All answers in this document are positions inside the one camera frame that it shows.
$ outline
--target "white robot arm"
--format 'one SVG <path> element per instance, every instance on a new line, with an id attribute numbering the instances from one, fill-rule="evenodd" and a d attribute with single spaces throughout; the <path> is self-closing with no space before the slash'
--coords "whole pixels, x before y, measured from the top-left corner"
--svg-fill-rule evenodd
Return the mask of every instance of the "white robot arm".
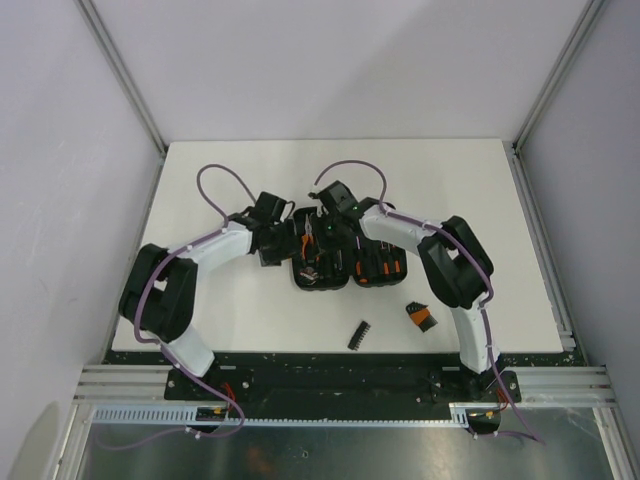
<path id="1" fill-rule="evenodd" d="M 446 238 L 420 228 L 420 221 L 393 210 L 381 211 L 377 201 L 357 202 L 349 189 L 335 182 L 317 195 L 326 209 L 324 222 L 332 225 L 333 238 L 320 238 L 325 245 L 340 244 L 344 235 L 354 232 L 405 249 L 422 259 L 429 284 L 436 296 L 451 308 L 460 339 L 461 363 L 480 374 L 491 364 L 487 354 L 486 333 L 480 315 L 480 301 L 486 295 L 485 286 L 461 255 L 450 254 L 453 246 Z M 211 367 L 214 355 L 191 325 L 197 279 L 236 257 L 260 253 L 263 264 L 277 265 L 299 252 L 297 235 L 286 222 L 280 221 L 284 204 L 278 197 L 263 192 L 255 207 L 243 214 L 234 214 L 225 228 L 212 238 L 187 243 L 186 249 L 171 259 L 142 306 L 140 327 L 152 334 L 173 357 L 198 377 Z M 490 260 L 464 220 L 452 217 L 447 222 L 433 222 L 447 229 L 477 255 L 486 274 L 493 272 Z M 119 304 L 120 314 L 132 322 L 151 272 L 176 248 L 162 249 L 144 246 L 138 254 Z M 497 348 L 493 348 L 497 358 Z"/>

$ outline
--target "white wall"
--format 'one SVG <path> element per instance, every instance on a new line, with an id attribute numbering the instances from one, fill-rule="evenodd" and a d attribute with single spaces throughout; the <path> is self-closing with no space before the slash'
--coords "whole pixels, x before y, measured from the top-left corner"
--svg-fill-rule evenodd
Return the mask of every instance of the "white wall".
<path id="1" fill-rule="evenodd" d="M 0 62 L 0 478 L 35 479 L 105 340 L 158 160 L 72 1 L 5 2 Z"/>
<path id="2" fill-rule="evenodd" d="M 96 0 L 167 141 L 513 140 L 586 0 Z"/>
<path id="3" fill-rule="evenodd" d="M 575 313 L 640 450 L 640 3 L 610 3 L 524 151 Z"/>

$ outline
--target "aluminum frame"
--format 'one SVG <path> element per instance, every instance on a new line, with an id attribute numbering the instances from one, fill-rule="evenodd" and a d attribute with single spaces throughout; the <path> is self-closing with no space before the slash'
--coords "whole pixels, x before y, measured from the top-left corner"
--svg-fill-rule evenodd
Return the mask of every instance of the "aluminum frame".
<path id="1" fill-rule="evenodd" d="M 74 0 L 78 9 L 80 10 L 80 14 L 84 18 L 87 23 L 87 27 L 91 31 L 93 37 L 100 47 L 100 50 L 104 54 L 104 58 L 111 67 L 111 71 L 113 72 L 116 80 L 120 84 L 122 88 L 122 92 L 124 93 L 127 100 L 133 107 L 134 112 L 138 116 L 142 127 L 145 132 L 149 136 L 149 139 L 153 142 L 154 146 L 158 150 L 158 153 L 162 158 L 167 155 L 167 144 L 162 139 L 162 134 L 156 125 L 153 116 L 151 115 L 151 111 L 147 106 L 138 86 L 136 85 L 133 77 L 129 73 L 129 69 L 124 63 L 122 59 L 122 55 L 118 51 L 109 31 L 107 30 L 106 25 L 102 21 L 98 10 L 93 4 L 92 0 Z"/>
<path id="2" fill-rule="evenodd" d="M 61 444 L 50 479 L 72 480 L 82 467 L 83 453 L 94 423 L 177 425 L 193 416 L 198 406 L 224 402 L 175 402 L 163 398 L 170 366 L 89 365 L 74 396 L 68 434 Z M 516 367 L 522 403 L 526 409 L 592 408 L 614 478 L 639 478 L 640 470 L 605 367 Z M 464 408 L 482 404 L 450 404 L 448 422 L 309 422 L 304 419 L 254 420 L 247 426 L 370 426 L 464 427 Z"/>
<path id="3" fill-rule="evenodd" d="M 569 38 L 562 47 L 558 59 L 551 68 L 551 72 L 545 80 L 542 90 L 540 90 L 535 102 L 533 102 L 533 106 L 529 110 L 524 123 L 516 135 L 514 140 L 516 153 L 520 154 L 524 145 L 529 138 L 531 138 L 533 131 L 546 112 L 558 88 L 560 88 L 562 82 L 567 77 L 574 61 L 584 47 L 585 42 L 589 38 L 589 35 L 591 35 L 593 28 L 608 4 L 609 0 L 589 0 L 585 5 Z"/>
<path id="4" fill-rule="evenodd" d="M 516 153 L 515 147 L 508 142 L 504 142 L 504 150 L 516 186 L 516 192 L 520 199 L 520 204 L 524 212 L 524 218 L 529 229 L 529 236 L 533 242 L 533 249 L 538 259 L 540 272 L 544 280 L 549 301 L 553 310 L 553 315 L 558 326 L 558 333 L 565 351 L 572 351 L 576 347 L 580 349 L 582 356 L 586 359 L 586 352 L 583 350 L 579 337 L 574 331 L 571 322 L 571 311 L 567 302 L 567 297 L 559 280 L 559 273 L 556 268 L 557 262 L 551 250 L 549 236 L 542 220 L 542 215 L 535 199 L 535 194 L 531 187 L 529 177 L 524 168 L 522 154 Z"/>
<path id="5" fill-rule="evenodd" d="M 158 192 L 158 186 L 160 185 L 160 177 L 162 176 L 162 170 L 164 168 L 164 157 L 159 162 L 156 171 L 153 176 L 153 182 L 151 184 L 151 188 L 149 189 L 149 195 L 145 202 L 144 214 L 140 223 L 138 224 L 136 239 L 134 245 L 131 249 L 131 255 L 129 256 L 129 262 L 127 263 L 127 268 L 125 270 L 125 274 L 122 276 L 122 280 L 120 282 L 120 288 L 118 291 L 123 291 L 124 286 L 127 283 L 127 279 L 129 278 L 129 272 L 133 268 L 133 264 L 136 261 L 136 257 L 138 255 L 138 250 L 140 249 L 140 244 L 142 243 L 142 237 L 144 236 L 144 230 L 147 227 L 147 221 L 149 220 L 149 215 L 151 215 L 151 207 L 153 205 L 153 201 L 156 198 L 156 193 Z M 118 328 L 118 321 L 120 319 L 120 314 L 118 313 L 118 303 L 114 302 L 113 311 L 111 312 L 111 324 L 109 329 L 107 330 L 107 335 L 105 337 L 104 343 L 100 348 L 100 354 L 98 359 L 102 360 L 109 349 L 111 348 L 111 344 L 113 343 L 113 338 L 116 335 L 116 329 Z"/>

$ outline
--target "purple cable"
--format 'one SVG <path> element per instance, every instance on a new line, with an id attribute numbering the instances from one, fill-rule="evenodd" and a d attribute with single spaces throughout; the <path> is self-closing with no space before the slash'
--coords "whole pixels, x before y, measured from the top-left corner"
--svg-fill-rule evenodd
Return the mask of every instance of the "purple cable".
<path id="1" fill-rule="evenodd" d="M 256 198 L 254 197 L 253 193 L 251 193 L 251 190 L 249 189 L 249 187 L 247 187 L 247 184 L 244 183 L 244 181 L 238 176 L 237 173 L 235 173 L 230 168 L 225 167 L 224 165 L 218 165 L 218 164 L 205 165 L 204 167 L 202 167 L 198 171 L 198 174 L 196 175 L 196 185 L 198 187 L 198 191 L 200 192 L 200 195 L 202 195 L 202 198 L 211 207 L 213 207 L 213 209 L 216 212 L 218 212 L 220 215 L 222 215 L 223 226 L 222 226 L 222 228 L 216 230 L 215 232 L 208 233 L 208 234 L 198 238 L 197 240 L 194 240 L 193 242 L 191 242 L 191 243 L 189 243 L 187 245 L 183 245 L 182 247 L 174 250 L 173 252 L 171 252 L 169 255 L 167 255 L 158 264 L 158 266 L 151 273 L 151 276 L 149 277 L 149 280 L 147 281 L 147 284 L 145 285 L 144 290 L 142 291 L 142 295 L 140 296 L 140 301 L 138 302 L 138 307 L 136 308 L 136 313 L 135 313 L 134 320 L 133 320 L 133 335 L 136 338 L 136 340 L 138 342 L 140 342 L 140 343 L 153 343 L 155 345 L 160 345 L 160 351 L 176 367 L 180 366 L 180 362 L 166 348 L 164 348 L 164 346 L 161 345 L 159 340 L 156 340 L 156 339 L 153 339 L 153 338 L 144 338 L 144 337 L 141 336 L 141 334 L 140 334 L 140 323 L 142 321 L 142 313 L 144 311 L 144 306 L 146 305 L 147 300 L 149 299 L 149 295 L 151 294 L 151 290 L 153 289 L 153 286 L 155 285 L 156 280 L 158 279 L 158 277 L 160 276 L 160 274 L 162 273 L 164 268 L 169 264 L 169 262 L 171 262 L 171 260 L 176 258 L 178 255 L 181 255 L 182 253 L 184 253 L 187 250 L 189 250 L 190 247 L 191 248 L 197 247 L 198 245 L 200 245 L 200 244 L 202 244 L 204 242 L 207 242 L 209 240 L 212 240 L 212 239 L 216 238 L 217 236 L 222 234 L 223 229 L 227 228 L 227 226 L 229 225 L 229 217 L 227 216 L 227 214 L 220 207 L 218 207 L 218 205 L 215 202 L 213 202 L 209 198 L 209 196 L 205 193 L 204 189 L 202 188 L 202 181 L 201 181 L 202 174 L 206 170 L 208 170 L 210 168 L 220 168 L 222 170 L 225 170 L 226 172 L 229 172 L 231 175 L 233 175 L 236 178 L 236 180 L 238 180 L 238 182 L 240 182 L 240 185 L 242 185 L 242 187 L 247 192 L 247 194 L 249 195 L 249 197 L 251 198 L 253 203 L 256 202 Z M 244 411 L 242 410 L 240 405 L 238 405 L 234 400 L 229 398 L 224 393 L 219 392 L 215 388 L 213 388 L 213 387 L 207 385 L 206 383 L 204 383 L 202 380 L 200 380 L 198 377 L 196 377 L 194 374 L 192 374 L 188 370 L 186 370 L 184 368 L 180 368 L 180 371 L 182 372 L 183 375 L 185 375 L 187 378 L 189 378 L 192 382 L 194 382 L 197 385 L 199 385 L 200 387 L 204 388 L 209 393 L 212 393 L 216 397 L 228 402 L 230 405 L 232 405 L 236 409 L 236 411 L 238 412 L 238 415 L 240 415 L 240 422 L 238 423 L 238 425 L 236 425 L 234 428 L 232 428 L 229 431 L 220 432 L 220 433 L 216 433 L 216 432 L 213 432 L 213 433 L 197 432 L 197 435 L 199 434 L 201 437 L 206 437 L 206 438 L 222 438 L 222 437 L 228 437 L 230 435 L 233 435 L 234 433 L 236 433 L 238 430 L 240 430 L 242 428 L 246 418 L 245 418 Z M 179 431 L 184 431 L 184 429 L 183 428 L 171 428 L 171 429 L 168 429 L 168 430 L 163 430 L 161 432 L 156 433 L 155 435 L 151 435 L 150 437 L 147 437 L 147 438 L 145 438 L 143 440 L 135 442 L 135 443 L 133 443 L 131 445 L 110 447 L 109 445 L 105 445 L 104 443 L 102 443 L 97 437 L 96 437 L 96 443 L 97 443 L 98 446 L 100 446 L 101 448 L 103 448 L 105 450 L 111 450 L 111 451 L 128 450 L 128 449 L 131 449 L 131 448 L 136 448 L 136 447 L 145 445 L 146 443 L 151 442 L 151 441 L 155 440 L 156 438 L 160 438 L 160 437 L 162 437 L 164 435 L 168 435 L 170 433 L 175 433 L 175 432 L 179 432 Z"/>
<path id="2" fill-rule="evenodd" d="M 97 434 L 94 435 L 93 441 L 96 442 L 96 445 L 98 445 L 98 447 L 100 447 L 103 450 L 108 450 L 109 452 L 122 452 L 124 450 L 132 450 L 134 448 L 141 447 L 143 445 L 146 445 L 149 442 L 153 442 L 154 440 L 160 437 L 169 435 L 170 433 L 178 433 L 178 432 L 186 432 L 185 427 L 169 428 L 167 430 L 162 430 L 161 432 L 157 432 L 153 435 L 149 435 L 148 437 L 143 438 L 142 440 L 139 440 L 134 443 L 130 443 L 128 445 L 107 445 L 106 443 L 103 443 L 102 440 L 100 440 L 100 437 Z"/>
<path id="3" fill-rule="evenodd" d="M 505 435 L 505 436 L 522 436 L 522 437 L 525 437 L 525 438 L 533 438 L 537 442 L 539 442 L 539 443 L 541 443 L 543 445 L 546 445 L 544 440 L 542 440 L 542 438 L 540 438 L 540 436 L 537 433 L 535 433 L 535 430 L 533 430 L 533 428 L 531 428 L 529 423 L 526 421 L 526 419 L 522 415 L 522 412 L 520 411 L 520 409 L 518 407 L 516 407 L 515 402 L 511 398 L 511 395 L 509 394 L 509 390 L 507 389 L 506 385 L 504 384 L 504 381 L 502 380 L 502 377 L 500 376 L 500 372 L 498 371 L 498 367 L 496 366 L 496 361 L 493 358 L 493 337 L 491 335 L 491 325 L 489 324 L 489 317 L 488 317 L 487 311 L 486 311 L 486 304 L 493 299 L 494 290 L 493 290 L 493 286 L 491 285 L 491 280 L 489 280 L 489 277 L 484 272 L 484 270 L 482 269 L 480 264 L 476 261 L 475 258 L 473 258 L 471 253 L 458 240 L 456 240 L 456 238 L 453 235 L 451 235 L 449 232 L 447 232 L 443 228 L 437 227 L 437 226 L 432 225 L 432 224 L 427 223 L 427 222 L 421 223 L 418 220 L 415 220 L 415 219 L 407 217 L 405 215 L 396 213 L 393 210 L 387 209 L 386 206 L 384 205 L 384 195 L 387 192 L 387 179 L 386 179 L 384 173 L 382 172 L 382 170 L 380 170 L 380 168 L 378 168 L 377 166 L 373 165 L 372 163 L 365 162 L 363 160 L 341 160 L 339 162 L 332 163 L 331 165 L 326 167 L 324 170 L 322 170 L 322 172 L 320 172 L 320 175 L 318 175 L 318 177 L 316 178 L 316 181 L 313 183 L 313 185 L 317 186 L 318 182 L 320 181 L 320 179 L 325 175 L 325 173 L 327 173 L 332 168 L 337 167 L 339 165 L 345 165 L 345 164 L 364 165 L 366 167 L 372 168 L 373 170 L 375 170 L 378 173 L 378 175 L 380 175 L 380 178 L 382 179 L 382 192 L 380 193 L 380 198 L 378 199 L 378 208 L 380 209 L 380 211 L 383 214 L 385 214 L 386 216 L 389 216 L 391 218 L 395 218 L 397 220 L 403 220 L 405 222 L 409 222 L 412 225 L 416 225 L 416 226 L 418 226 L 418 227 L 420 227 L 422 229 L 431 230 L 432 232 L 436 232 L 436 233 L 442 235 L 443 237 L 445 237 L 447 240 L 449 240 L 458 249 L 458 251 L 469 261 L 469 263 L 473 266 L 473 268 L 478 272 L 478 275 L 480 276 L 480 278 L 482 279 L 482 281 L 486 285 L 487 292 L 488 292 L 487 297 L 480 301 L 479 308 L 480 308 L 480 314 L 482 315 L 482 320 L 483 320 L 483 323 L 484 323 L 485 332 L 486 332 L 486 335 L 487 335 L 487 353 L 489 355 L 489 361 L 491 363 L 491 369 L 493 371 L 494 376 L 496 377 L 496 381 L 498 382 L 498 385 L 500 386 L 500 388 L 502 389 L 503 393 L 505 394 L 505 396 L 507 398 L 507 401 L 509 402 L 509 405 L 511 405 L 511 408 L 513 409 L 513 413 L 515 413 L 515 415 L 518 417 L 518 420 L 520 420 L 520 422 L 522 423 L 524 428 L 527 429 L 529 431 L 529 433 L 531 434 L 531 435 L 528 435 L 528 434 L 523 433 L 523 432 L 504 432 L 505 434 L 506 433 L 509 434 L 509 435 Z"/>

